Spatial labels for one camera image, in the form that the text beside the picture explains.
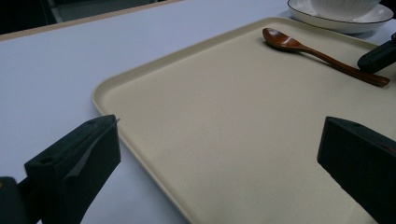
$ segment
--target saucer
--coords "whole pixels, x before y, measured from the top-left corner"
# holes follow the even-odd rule
[[[392,10],[380,4],[366,15],[353,21],[335,21],[320,17],[311,7],[310,0],[289,0],[288,5],[294,19],[342,34],[372,31],[393,18]]]

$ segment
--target spoon bowl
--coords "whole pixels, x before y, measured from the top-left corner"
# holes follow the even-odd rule
[[[300,52],[305,52],[308,54],[311,54],[313,56],[316,56],[323,60],[324,62],[328,63],[331,65],[333,68],[337,69],[338,71],[341,71],[347,75],[350,75],[354,78],[357,78],[361,81],[373,84],[378,87],[384,87],[388,85],[390,80],[386,77],[381,77],[378,75],[370,74],[370,73],[365,73],[362,72],[359,69],[356,69],[354,67],[351,67],[347,64],[341,63],[334,58],[319,52],[315,49],[311,49],[299,41],[291,38],[288,35],[285,35],[278,30],[271,29],[271,28],[264,28],[262,30],[262,35],[264,36],[265,41],[270,45],[271,47],[275,49],[283,49],[283,50],[288,50],[288,51],[300,51]]]

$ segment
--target black clamp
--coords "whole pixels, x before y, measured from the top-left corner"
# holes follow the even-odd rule
[[[393,63],[396,63],[396,33],[390,41],[361,56],[358,67],[361,71],[375,73]]]
[[[119,163],[115,116],[81,124],[26,162],[18,185],[0,177],[0,223],[80,223]]]
[[[378,223],[396,223],[396,142],[359,123],[327,117],[318,163]]]

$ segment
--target tabletop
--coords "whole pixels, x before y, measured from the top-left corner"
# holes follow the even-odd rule
[[[290,17],[287,1],[183,0],[0,41],[0,176],[18,182],[25,162],[100,114],[104,79],[267,17]],[[396,21],[355,37],[382,44]],[[121,144],[122,162],[82,223],[187,223]]]

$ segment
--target bowl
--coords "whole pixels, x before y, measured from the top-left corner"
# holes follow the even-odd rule
[[[338,21],[322,18],[312,8],[310,0],[289,0],[289,12],[297,20],[342,34],[360,34],[383,26],[393,18],[389,8],[378,4],[373,10],[353,21]]]
[[[353,21],[375,8],[381,0],[311,0],[312,8],[320,17]]]

